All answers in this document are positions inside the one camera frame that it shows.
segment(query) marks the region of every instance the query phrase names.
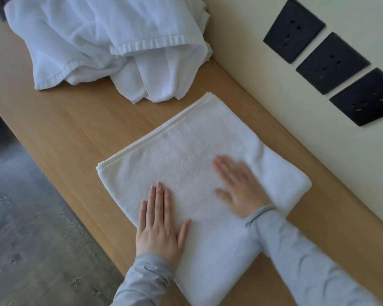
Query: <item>black wall plate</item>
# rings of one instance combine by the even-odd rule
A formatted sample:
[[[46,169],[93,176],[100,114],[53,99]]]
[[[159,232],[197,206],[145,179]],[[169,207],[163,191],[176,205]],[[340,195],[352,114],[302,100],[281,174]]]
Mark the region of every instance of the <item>black wall plate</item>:
[[[369,61],[332,32],[296,71],[319,92],[326,94],[369,64]]]
[[[358,126],[383,117],[383,72],[376,68],[330,101]]]
[[[270,48],[292,63],[325,27],[297,0],[288,0],[264,38]]]

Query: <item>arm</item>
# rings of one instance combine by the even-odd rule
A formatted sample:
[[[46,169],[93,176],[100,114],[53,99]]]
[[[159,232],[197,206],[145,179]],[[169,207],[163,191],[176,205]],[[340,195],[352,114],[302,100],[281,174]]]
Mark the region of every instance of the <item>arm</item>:
[[[227,190],[216,195],[240,217],[265,248],[299,306],[377,306],[380,303],[274,208],[245,163],[217,156],[213,168]]]
[[[111,306],[158,306],[184,251],[191,220],[174,229],[172,197],[162,183],[151,187],[139,209],[136,258]]]
[[[139,255],[118,288],[111,306],[160,305],[160,299],[173,278],[172,267],[161,257]]]
[[[249,230],[265,248],[298,305],[380,305],[277,210],[263,213]]]

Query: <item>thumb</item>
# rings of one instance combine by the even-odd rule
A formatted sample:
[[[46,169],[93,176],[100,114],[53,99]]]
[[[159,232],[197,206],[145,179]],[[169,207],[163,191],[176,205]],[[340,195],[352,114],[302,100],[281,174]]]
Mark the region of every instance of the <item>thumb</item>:
[[[186,244],[187,234],[189,233],[189,227],[192,223],[191,219],[187,219],[181,226],[179,234],[177,235],[177,247],[183,252],[184,245]]]
[[[226,204],[231,205],[233,203],[233,200],[231,199],[231,195],[227,191],[217,188],[216,190],[214,190],[214,193],[219,199],[221,199]]]

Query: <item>wooden table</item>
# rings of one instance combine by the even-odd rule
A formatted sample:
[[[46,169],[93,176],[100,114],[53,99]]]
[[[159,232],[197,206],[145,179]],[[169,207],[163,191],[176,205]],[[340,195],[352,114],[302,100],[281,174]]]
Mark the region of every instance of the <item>wooden table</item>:
[[[288,219],[383,301],[382,221],[215,61],[200,68],[181,101],[133,105],[109,78],[36,91],[24,42],[7,24],[0,25],[0,115],[122,273],[135,257],[135,228],[103,187],[95,167],[207,91],[309,176],[313,187]],[[187,302],[172,286],[163,304]],[[259,304],[295,304],[264,255],[222,303]]]

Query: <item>forearm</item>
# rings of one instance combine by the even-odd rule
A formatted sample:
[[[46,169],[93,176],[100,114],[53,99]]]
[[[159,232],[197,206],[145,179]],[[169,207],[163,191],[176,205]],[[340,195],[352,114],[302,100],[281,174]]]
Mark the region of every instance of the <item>forearm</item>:
[[[158,306],[173,278],[174,272],[168,262],[152,254],[139,255],[111,306]]]
[[[299,306],[380,305],[277,210],[263,213],[249,224],[249,230]]]

